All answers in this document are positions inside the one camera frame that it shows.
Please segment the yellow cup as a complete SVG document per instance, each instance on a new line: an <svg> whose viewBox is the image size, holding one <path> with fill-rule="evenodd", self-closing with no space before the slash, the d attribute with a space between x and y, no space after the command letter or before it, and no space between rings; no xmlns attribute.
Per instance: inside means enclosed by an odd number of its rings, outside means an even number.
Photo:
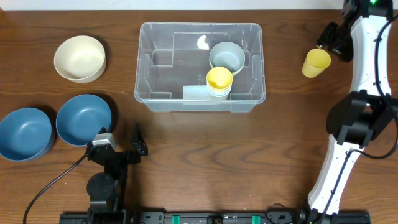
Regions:
<svg viewBox="0 0 398 224"><path fill-rule="evenodd" d="M323 49L312 49L308 52L302 67L307 78L315 78L331 64L329 53Z"/></svg>
<svg viewBox="0 0 398 224"><path fill-rule="evenodd" d="M233 74L224 67L212 68L206 75L208 86L215 90L225 90L233 83Z"/></svg>

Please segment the blue bowl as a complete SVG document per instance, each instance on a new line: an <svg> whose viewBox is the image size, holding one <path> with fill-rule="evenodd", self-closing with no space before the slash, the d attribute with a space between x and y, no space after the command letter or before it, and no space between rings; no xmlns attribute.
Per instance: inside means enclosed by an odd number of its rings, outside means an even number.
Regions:
<svg viewBox="0 0 398 224"><path fill-rule="evenodd" d="M55 142L49 117L37 108L21 108L1 121L1 155L10 161L30 161L45 155Z"/></svg>
<svg viewBox="0 0 398 224"><path fill-rule="evenodd" d="M66 143L85 146L94 140L102 128L109 130L112 112L99 96L84 94L68 100L59 110L56 129Z"/></svg>

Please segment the cream bowl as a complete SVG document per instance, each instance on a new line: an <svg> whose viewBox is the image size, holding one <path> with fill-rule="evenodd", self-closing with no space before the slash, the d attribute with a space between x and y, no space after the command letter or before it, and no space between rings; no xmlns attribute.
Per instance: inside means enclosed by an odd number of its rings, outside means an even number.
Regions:
<svg viewBox="0 0 398 224"><path fill-rule="evenodd" d="M63 78L75 83L89 83L104 73L106 52L96 38L79 35L69 38L58 47L53 64Z"/></svg>

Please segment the pink cup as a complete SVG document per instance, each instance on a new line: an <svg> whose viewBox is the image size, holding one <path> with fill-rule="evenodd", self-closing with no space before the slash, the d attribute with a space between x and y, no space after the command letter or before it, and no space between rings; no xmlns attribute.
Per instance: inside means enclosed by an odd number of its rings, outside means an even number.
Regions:
<svg viewBox="0 0 398 224"><path fill-rule="evenodd" d="M224 89L224 90L219 90L219 89L214 89L214 88L208 88L209 92L230 92L231 88Z"/></svg>

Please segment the grey small bowl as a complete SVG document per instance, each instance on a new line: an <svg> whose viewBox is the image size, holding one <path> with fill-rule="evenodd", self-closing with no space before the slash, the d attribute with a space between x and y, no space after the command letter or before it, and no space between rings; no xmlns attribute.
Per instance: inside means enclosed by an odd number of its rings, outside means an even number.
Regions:
<svg viewBox="0 0 398 224"><path fill-rule="evenodd" d="M211 68L224 67L232 73L243 67L245 61L244 50L233 42L220 42L210 50Z"/></svg>

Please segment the light blue cup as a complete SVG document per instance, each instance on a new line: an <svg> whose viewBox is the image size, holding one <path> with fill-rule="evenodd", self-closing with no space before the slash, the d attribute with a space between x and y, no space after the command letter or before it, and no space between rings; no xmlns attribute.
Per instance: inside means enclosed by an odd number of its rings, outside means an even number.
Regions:
<svg viewBox="0 0 398 224"><path fill-rule="evenodd" d="M229 92L209 92L210 95L214 96L221 96L221 95L227 95Z"/></svg>

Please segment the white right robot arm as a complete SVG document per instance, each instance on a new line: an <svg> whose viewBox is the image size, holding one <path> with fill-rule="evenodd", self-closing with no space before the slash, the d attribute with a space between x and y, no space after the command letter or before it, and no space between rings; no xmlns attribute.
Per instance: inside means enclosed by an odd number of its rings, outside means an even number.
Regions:
<svg viewBox="0 0 398 224"><path fill-rule="evenodd" d="M302 73L315 77L329 66L330 54L352 62L348 95L329 111L328 151L320 175L308 195L309 214L317 223L339 213L341 194L360 155L384 128L397 121L397 99L387 78L387 45L397 19L392 0L349 0L343 3L343 22L329 23L306 56Z"/></svg>

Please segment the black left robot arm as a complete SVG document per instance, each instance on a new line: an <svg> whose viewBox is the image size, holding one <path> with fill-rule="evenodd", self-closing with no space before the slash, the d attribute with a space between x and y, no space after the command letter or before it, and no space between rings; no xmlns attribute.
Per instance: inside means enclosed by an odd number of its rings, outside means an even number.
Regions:
<svg viewBox="0 0 398 224"><path fill-rule="evenodd" d="M101 128L87 144L85 156L104 167L93 175L86 186L90 196L88 223L130 223L131 213L123 207L128 178L128 166L141 162L148 155L147 145L139 126L135 125L128 151L117 152L117 142L111 133Z"/></svg>

